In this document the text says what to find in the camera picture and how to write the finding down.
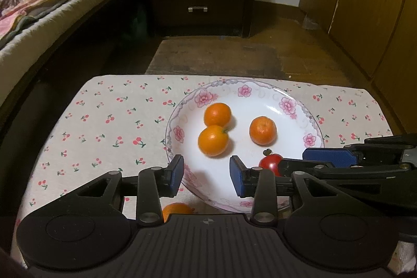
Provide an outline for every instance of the white plate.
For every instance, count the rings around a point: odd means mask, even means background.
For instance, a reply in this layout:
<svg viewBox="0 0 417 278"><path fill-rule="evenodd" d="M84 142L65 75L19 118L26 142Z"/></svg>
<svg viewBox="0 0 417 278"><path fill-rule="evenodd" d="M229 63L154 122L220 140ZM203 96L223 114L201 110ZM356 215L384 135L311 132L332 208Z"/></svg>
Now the white plate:
<svg viewBox="0 0 417 278"><path fill-rule="evenodd" d="M204 111L215 102L230 106L234 122L229 131L230 145L217 157L207 157L197 139L204 125ZM183 184L204 202L230 212L250 213L253 198L239 198L229 175L229 159L237 155L251 168L258 166L266 147L256 145L249 126L258 116L271 118L278 138L268 148L284 158L302 159L306 147L324 147L322 133L312 114L285 91L248 79L227 79L200 87L174 109L166 128L168 160L184 156ZM287 206L288 197L278 197Z"/></svg>

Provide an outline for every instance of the floor mat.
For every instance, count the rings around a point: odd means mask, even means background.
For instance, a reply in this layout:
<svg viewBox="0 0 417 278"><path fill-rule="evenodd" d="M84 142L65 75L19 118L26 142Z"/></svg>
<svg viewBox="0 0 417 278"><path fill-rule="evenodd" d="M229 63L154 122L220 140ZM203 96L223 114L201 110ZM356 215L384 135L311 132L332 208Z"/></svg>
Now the floor mat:
<svg viewBox="0 0 417 278"><path fill-rule="evenodd" d="M270 45L220 37L162 41L146 75L177 74L285 78L277 51Z"/></svg>

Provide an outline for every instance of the mandarin orange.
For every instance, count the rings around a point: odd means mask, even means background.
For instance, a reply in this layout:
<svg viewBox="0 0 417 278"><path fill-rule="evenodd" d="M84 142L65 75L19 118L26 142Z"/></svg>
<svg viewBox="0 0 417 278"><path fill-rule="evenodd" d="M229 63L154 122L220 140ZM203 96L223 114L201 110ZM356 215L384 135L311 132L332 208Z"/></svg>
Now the mandarin orange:
<svg viewBox="0 0 417 278"><path fill-rule="evenodd" d="M268 145L277 138L277 127L270 118L257 117L251 122L249 136L258 145Z"/></svg>
<svg viewBox="0 0 417 278"><path fill-rule="evenodd" d="M206 127L199 135L199 148L206 156L214 157L223 153L228 145L227 130L218 125Z"/></svg>
<svg viewBox="0 0 417 278"><path fill-rule="evenodd" d="M163 221L166 222L168 217L172 213L178 213L181 215L191 215L193 214L194 209L189 207L187 204L184 203L172 203L166 205L166 207L162 210Z"/></svg>
<svg viewBox="0 0 417 278"><path fill-rule="evenodd" d="M204 124L206 126L218 125L224 127L229 124L231 118L232 111L224 103L212 104L204 112Z"/></svg>

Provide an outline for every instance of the cherry print tablecloth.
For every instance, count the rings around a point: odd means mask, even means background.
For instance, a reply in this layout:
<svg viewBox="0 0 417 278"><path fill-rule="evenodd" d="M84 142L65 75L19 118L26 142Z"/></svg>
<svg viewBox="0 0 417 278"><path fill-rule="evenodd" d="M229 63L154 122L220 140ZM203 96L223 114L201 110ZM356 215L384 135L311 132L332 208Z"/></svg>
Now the cherry print tablecloth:
<svg viewBox="0 0 417 278"><path fill-rule="evenodd" d="M109 75L89 80L41 150L16 225L36 208L105 172L134 176L147 167L166 166L164 138L172 110L193 89L220 79L224 77ZM304 103L317 120L326 147L391 135L381 108L365 90L260 80ZM161 198L161 205L174 201L185 202L198 213L219 213L183 186L175 198ZM135 217L135 206L134 197L125 198L128 218ZM22 262L15 240L12 256Z"/></svg>

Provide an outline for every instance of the tomato stem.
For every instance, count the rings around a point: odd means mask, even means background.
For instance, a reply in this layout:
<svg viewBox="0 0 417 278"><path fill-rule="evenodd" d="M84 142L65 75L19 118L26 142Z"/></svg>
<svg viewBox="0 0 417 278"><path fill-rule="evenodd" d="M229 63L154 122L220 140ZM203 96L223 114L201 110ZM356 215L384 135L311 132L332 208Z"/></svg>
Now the tomato stem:
<svg viewBox="0 0 417 278"><path fill-rule="evenodd" d="M269 156L269 155L271 155L272 154L272 150L271 149L266 149L266 150L264 150L264 152L263 152L263 155L264 156Z"/></svg>

